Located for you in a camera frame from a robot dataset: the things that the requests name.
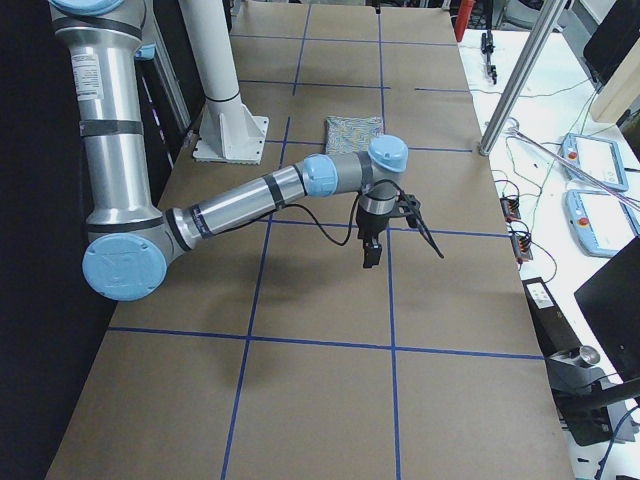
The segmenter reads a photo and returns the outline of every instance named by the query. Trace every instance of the robotic arm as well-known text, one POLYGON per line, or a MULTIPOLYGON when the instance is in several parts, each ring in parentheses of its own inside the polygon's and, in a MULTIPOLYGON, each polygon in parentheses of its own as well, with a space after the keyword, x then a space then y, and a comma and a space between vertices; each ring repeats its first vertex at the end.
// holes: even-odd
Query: robotic arm
POLYGON ((151 203, 133 58, 142 0, 50 0, 53 26, 71 52, 95 209, 83 272, 101 295, 136 300, 164 280, 168 265, 200 241, 240 228, 304 196, 359 193, 356 222, 365 268, 380 261, 379 234, 405 217, 439 252, 420 204, 398 185, 408 149, 390 135, 367 152, 312 155, 213 199, 164 214, 151 203))

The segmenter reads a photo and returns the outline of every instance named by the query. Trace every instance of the white desk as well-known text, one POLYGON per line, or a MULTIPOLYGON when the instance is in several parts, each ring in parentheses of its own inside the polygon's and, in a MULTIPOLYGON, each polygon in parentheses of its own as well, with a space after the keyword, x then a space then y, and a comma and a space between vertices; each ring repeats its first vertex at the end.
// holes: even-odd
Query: white desk
MULTIPOLYGON (((481 130, 484 131, 486 122, 491 118, 500 98, 500 95, 485 92, 504 90, 528 34, 494 32, 496 48, 492 60, 498 69, 498 83, 495 86, 485 75, 484 56, 480 51, 481 34, 482 32, 477 30, 467 31, 459 51, 469 88, 472 90, 478 122, 481 130)), ((587 75, 562 35, 553 34, 538 59, 522 95, 549 94, 585 80, 587 75)), ((522 97, 518 100, 512 117, 519 121, 522 132, 535 140, 561 142, 570 130, 580 133, 593 94, 594 89, 591 83, 585 81, 575 88, 553 96, 522 97)), ((584 123, 584 134, 590 135, 609 126, 610 124, 595 123, 587 117, 584 123)), ((597 136, 618 142, 624 165, 638 167, 638 161, 617 127, 613 126, 597 136)), ((509 146, 513 152, 517 171, 537 184, 542 184, 547 169, 551 165, 550 159, 518 140, 509 140, 509 146)), ((554 145, 548 145, 548 147, 556 148, 554 145)), ((539 192, 534 185, 515 174, 504 135, 496 143, 490 155, 490 161, 491 168, 505 172, 508 179, 518 185, 521 193, 537 194, 539 192)), ((494 178, 497 180, 505 177, 500 172, 494 172, 494 178)), ((630 184, 628 194, 637 198, 640 193, 640 175, 630 173, 628 179, 630 184)), ((504 183, 497 184, 498 192, 502 192, 504 185, 504 183)), ((589 257, 582 253, 572 236, 564 213, 563 193, 569 188, 584 187, 585 184, 581 182, 569 181, 560 166, 552 167, 538 205, 533 239, 549 250, 558 263, 556 277, 548 284, 551 293, 582 343, 592 345, 600 351, 603 360, 599 366, 608 374, 614 372, 614 368, 604 356, 602 348, 587 325, 573 296, 573 293, 607 262, 607 259, 589 257)), ((509 187, 507 188, 508 193, 512 191, 509 187)), ((535 203, 536 198, 532 196, 522 197, 520 201, 522 218, 529 227, 532 225, 535 203)), ((535 246, 533 255, 534 260, 525 263, 522 267, 520 272, 522 279, 536 276, 541 276, 543 279, 549 278, 553 272, 551 260, 535 246)), ((613 382, 619 381, 617 378, 617 376, 610 377, 613 382)), ((634 414, 634 418, 636 420, 640 418, 638 412, 634 414)), ((570 434, 567 434, 567 441, 576 477, 593 478, 598 468, 597 462, 606 450, 606 443, 579 447, 570 434), (590 462, 579 463, 578 457, 587 458, 590 462)), ((613 480, 616 473, 640 477, 640 435, 636 436, 636 443, 614 446, 602 478, 613 480)))

